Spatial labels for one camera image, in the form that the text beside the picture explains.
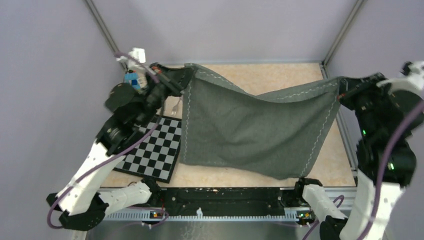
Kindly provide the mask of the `grey cloth napkin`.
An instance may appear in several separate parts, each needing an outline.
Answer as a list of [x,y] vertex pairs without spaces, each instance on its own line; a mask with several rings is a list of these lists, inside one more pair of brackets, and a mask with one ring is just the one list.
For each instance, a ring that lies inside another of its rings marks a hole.
[[307,176],[336,118],[338,79],[252,95],[191,64],[183,96],[180,161],[278,180]]

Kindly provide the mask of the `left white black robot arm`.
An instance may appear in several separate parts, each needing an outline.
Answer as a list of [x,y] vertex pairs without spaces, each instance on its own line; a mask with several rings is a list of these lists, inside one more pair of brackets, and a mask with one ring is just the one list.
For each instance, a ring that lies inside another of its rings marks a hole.
[[[107,215],[135,205],[154,207],[160,202],[160,187],[152,178],[113,191],[100,192],[109,173],[127,153],[144,142],[157,128],[169,97],[181,97],[196,73],[196,67],[167,67],[153,63],[146,68],[147,84],[141,91],[122,82],[112,88],[106,108],[112,113],[97,133],[86,159],[61,191],[51,193],[47,224],[50,228],[89,231]],[[59,225],[52,223],[59,212]]]

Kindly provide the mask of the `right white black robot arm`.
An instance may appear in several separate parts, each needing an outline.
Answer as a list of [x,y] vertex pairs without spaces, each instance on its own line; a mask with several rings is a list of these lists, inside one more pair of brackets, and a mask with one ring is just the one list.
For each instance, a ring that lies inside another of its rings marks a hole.
[[301,178],[293,192],[309,206],[322,240],[381,240],[392,211],[412,181],[417,158],[407,138],[424,121],[424,76],[340,77],[337,100],[354,111],[361,131],[356,146],[357,188],[349,215],[315,179]]

